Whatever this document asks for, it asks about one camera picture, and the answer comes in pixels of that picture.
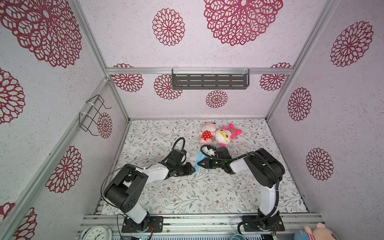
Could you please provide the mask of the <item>light blue paper sheet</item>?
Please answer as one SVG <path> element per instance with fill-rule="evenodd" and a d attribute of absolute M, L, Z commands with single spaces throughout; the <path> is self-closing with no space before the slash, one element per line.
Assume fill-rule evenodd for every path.
<path fill-rule="evenodd" d="M 196 161 L 195 161 L 195 170 L 198 172 L 201 169 L 201 166 L 198 165 L 199 162 L 203 161 L 206 156 L 202 152 L 197 153 Z"/>

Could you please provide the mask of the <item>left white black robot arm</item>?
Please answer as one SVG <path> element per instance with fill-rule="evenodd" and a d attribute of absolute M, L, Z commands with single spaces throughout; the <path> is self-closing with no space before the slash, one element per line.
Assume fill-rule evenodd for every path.
<path fill-rule="evenodd" d="M 148 168 L 126 164 L 105 187 L 103 197 L 136 225 L 140 225 L 149 217 L 148 211 L 138 203 L 145 186 L 155 181 L 195 173 L 194 166 L 185 161 L 186 156 L 184 150 L 172 150 L 163 161 Z"/>

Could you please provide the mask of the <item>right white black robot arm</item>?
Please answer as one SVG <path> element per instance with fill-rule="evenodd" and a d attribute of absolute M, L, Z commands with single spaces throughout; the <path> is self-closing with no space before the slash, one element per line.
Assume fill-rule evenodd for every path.
<path fill-rule="evenodd" d="M 197 162 L 197 165 L 204 169 L 220 168 L 230 175 L 251 171 L 256 181 L 262 186 L 259 205 L 262 218 L 272 217 L 277 213 L 279 186 L 286 171 L 267 150 L 260 148 L 236 158 L 230 156 L 226 147 L 203 145 L 200 151 L 205 158 Z"/>

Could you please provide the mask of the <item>yellow face plush doll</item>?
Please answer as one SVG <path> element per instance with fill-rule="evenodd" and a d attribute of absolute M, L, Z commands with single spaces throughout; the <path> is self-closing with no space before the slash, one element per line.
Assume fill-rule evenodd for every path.
<path fill-rule="evenodd" d="M 226 147 L 236 139 L 237 136 L 242 134 L 242 130 L 237 129 L 233 124 L 229 124 L 228 127 L 222 127 L 221 129 L 216 130 L 215 140 L 222 146 Z"/>

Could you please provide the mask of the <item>pink plush doll red dress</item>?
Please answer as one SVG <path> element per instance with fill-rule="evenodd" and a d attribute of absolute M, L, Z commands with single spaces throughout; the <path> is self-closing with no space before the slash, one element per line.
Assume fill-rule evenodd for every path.
<path fill-rule="evenodd" d="M 202 130 L 198 132 L 200 135 L 200 143 L 203 145 L 210 145 L 214 141 L 216 135 L 216 125 L 214 123 L 204 123 Z"/>

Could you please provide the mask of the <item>floral patterned table mat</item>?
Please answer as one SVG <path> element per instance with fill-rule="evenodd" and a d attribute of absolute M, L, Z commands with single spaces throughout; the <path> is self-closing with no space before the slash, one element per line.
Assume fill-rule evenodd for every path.
<path fill-rule="evenodd" d="M 184 147 L 187 160 L 200 152 L 203 120 L 134 120 L 117 166 L 144 168 L 163 160 L 172 146 Z M 228 146 L 232 157 L 263 148 L 278 161 L 283 157 L 264 120 L 215 120 L 217 127 L 233 124 L 242 134 Z M 222 169 L 200 169 L 190 176 L 172 177 L 147 184 L 140 204 L 151 214 L 255 213 L 261 201 L 261 185 L 250 171 L 230 175 Z"/>

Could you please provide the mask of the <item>teal round cup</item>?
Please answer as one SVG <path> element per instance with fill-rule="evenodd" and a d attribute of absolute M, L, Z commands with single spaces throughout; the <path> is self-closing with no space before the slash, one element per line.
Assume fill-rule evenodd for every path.
<path fill-rule="evenodd" d="M 233 235 L 230 240 L 247 240 L 246 237 L 240 234 Z"/>

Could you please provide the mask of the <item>white analog clock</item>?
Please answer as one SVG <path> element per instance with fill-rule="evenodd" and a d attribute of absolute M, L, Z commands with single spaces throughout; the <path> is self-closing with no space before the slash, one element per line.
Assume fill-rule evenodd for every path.
<path fill-rule="evenodd" d="M 111 240 L 113 238 L 112 225 L 95 226 L 88 228 L 80 234 L 80 240 Z"/>

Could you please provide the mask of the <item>blue plush toy foreground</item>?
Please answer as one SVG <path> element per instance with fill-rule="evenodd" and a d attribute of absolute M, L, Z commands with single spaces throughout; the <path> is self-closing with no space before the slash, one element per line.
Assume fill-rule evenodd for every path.
<path fill-rule="evenodd" d="M 310 235 L 307 232 L 300 230 L 295 233 L 294 240 L 310 240 Z"/>

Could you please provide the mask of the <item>pink plush toy foreground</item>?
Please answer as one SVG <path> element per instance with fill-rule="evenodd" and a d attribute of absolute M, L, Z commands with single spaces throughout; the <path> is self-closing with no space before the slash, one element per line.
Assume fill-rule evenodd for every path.
<path fill-rule="evenodd" d="M 338 237 L 322 223 L 318 223 L 314 230 L 305 226 L 301 235 L 304 240 L 338 240 Z"/>

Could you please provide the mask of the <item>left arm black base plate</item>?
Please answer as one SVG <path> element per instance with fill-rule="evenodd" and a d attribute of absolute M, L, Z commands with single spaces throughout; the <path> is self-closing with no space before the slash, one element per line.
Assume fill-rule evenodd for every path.
<path fill-rule="evenodd" d="M 163 217 L 149 216 L 138 224 L 134 220 L 125 219 L 122 233 L 161 233 L 163 231 Z"/>

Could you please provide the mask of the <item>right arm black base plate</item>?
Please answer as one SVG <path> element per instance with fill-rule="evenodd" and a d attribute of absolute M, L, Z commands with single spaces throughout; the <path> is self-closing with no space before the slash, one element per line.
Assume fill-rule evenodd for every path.
<path fill-rule="evenodd" d="M 267 219 L 256 221 L 258 216 L 243 216 L 244 228 L 246 232 L 283 232 L 285 231 L 285 226 L 283 224 L 282 218 L 276 214 Z"/>

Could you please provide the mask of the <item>grey slotted wall shelf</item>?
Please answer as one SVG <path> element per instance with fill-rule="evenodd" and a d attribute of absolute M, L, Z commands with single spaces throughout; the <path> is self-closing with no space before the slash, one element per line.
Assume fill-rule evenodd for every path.
<path fill-rule="evenodd" d="M 172 69 L 174 90 L 246 90 L 250 85 L 248 70 L 242 74 L 182 74 Z"/>

